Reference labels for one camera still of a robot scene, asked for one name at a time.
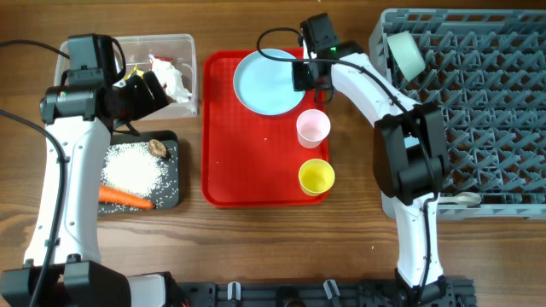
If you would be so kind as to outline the yellow snack wrapper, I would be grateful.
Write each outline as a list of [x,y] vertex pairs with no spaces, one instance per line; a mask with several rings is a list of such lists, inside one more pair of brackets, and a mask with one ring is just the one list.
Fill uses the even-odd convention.
[[144,71],[136,64],[124,77],[124,81],[128,81],[133,76],[142,78]]

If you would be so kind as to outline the brown food lump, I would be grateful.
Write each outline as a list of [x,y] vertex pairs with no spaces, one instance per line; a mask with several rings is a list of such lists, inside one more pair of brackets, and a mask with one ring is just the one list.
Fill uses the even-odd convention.
[[151,139],[148,142],[148,152],[157,158],[164,158],[168,154],[166,146],[156,139]]

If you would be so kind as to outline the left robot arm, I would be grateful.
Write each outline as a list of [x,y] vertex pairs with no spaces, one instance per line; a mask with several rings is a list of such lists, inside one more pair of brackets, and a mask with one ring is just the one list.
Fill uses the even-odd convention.
[[113,131],[169,103],[153,72],[119,88],[123,52],[108,35],[71,36],[70,67],[40,102],[42,125],[1,114],[46,138],[48,154],[37,225],[23,265],[1,275],[11,306],[129,306],[128,277],[101,264],[97,239],[100,176]]

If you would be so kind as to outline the green bowl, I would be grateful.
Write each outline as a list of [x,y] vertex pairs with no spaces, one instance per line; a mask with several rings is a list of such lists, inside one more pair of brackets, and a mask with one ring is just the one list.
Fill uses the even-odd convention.
[[408,31],[392,34],[386,40],[393,58],[406,80],[413,80],[425,70],[424,58]]

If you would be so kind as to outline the white plastic spoon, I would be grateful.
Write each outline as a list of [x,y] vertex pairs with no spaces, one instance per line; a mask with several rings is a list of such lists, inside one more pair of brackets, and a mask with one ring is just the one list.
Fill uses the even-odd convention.
[[481,203],[481,195],[473,192],[461,192],[454,196],[440,196],[439,204],[457,204],[477,206]]

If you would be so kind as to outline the light blue plate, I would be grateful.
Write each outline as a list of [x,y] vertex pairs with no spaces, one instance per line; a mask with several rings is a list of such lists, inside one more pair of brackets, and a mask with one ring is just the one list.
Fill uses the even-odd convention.
[[258,51],[244,57],[233,78],[236,97],[254,113],[276,116],[297,107],[305,93],[293,89],[292,63],[273,61]]

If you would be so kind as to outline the white napkin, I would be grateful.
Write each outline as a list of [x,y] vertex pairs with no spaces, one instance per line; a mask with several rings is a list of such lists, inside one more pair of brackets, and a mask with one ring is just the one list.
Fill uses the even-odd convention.
[[148,56],[150,71],[153,72],[164,92],[176,103],[187,103],[192,93],[183,86],[183,74],[170,61],[161,60],[154,55]]

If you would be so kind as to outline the orange carrot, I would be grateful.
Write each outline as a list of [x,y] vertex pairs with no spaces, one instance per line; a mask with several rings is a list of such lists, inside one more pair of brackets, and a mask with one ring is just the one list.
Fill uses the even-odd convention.
[[99,189],[99,201],[134,207],[142,210],[154,209],[154,203],[149,200],[145,200],[135,195],[127,194],[126,192],[104,185],[101,185]]

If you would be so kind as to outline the yellow cup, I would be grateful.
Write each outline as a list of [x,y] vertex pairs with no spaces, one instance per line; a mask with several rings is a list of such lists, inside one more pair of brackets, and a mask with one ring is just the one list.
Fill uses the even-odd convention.
[[334,185],[334,168],[323,159],[309,159],[299,168],[298,178],[305,194],[318,196]]

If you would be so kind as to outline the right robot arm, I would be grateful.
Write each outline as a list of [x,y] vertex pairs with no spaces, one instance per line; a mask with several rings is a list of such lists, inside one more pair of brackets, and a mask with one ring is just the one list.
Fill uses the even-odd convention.
[[437,205],[450,172],[443,115],[434,103],[402,94],[354,41],[341,42],[327,14],[301,22],[304,58],[293,64],[296,90],[337,90],[373,125],[373,173],[398,228],[397,282],[407,305],[447,292],[439,262]]

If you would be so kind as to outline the white rice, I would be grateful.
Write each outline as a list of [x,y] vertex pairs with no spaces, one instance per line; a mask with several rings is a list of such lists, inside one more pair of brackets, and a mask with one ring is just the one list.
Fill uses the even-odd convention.
[[166,209],[180,196],[177,144],[131,142],[108,148],[100,176],[99,201],[116,211]]

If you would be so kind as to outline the pink cup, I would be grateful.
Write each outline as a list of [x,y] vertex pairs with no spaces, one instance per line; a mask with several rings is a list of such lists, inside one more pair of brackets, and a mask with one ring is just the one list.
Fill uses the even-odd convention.
[[296,130],[301,146],[316,148],[328,136],[331,123],[324,112],[318,109],[308,109],[298,116]]

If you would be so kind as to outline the red snack wrapper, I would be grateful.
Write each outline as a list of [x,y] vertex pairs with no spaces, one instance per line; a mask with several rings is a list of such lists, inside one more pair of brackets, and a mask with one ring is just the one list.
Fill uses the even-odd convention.
[[169,57],[155,56],[155,59],[160,60],[160,61],[167,61],[167,62],[170,62],[170,63],[174,62],[174,60],[172,58],[169,58]]

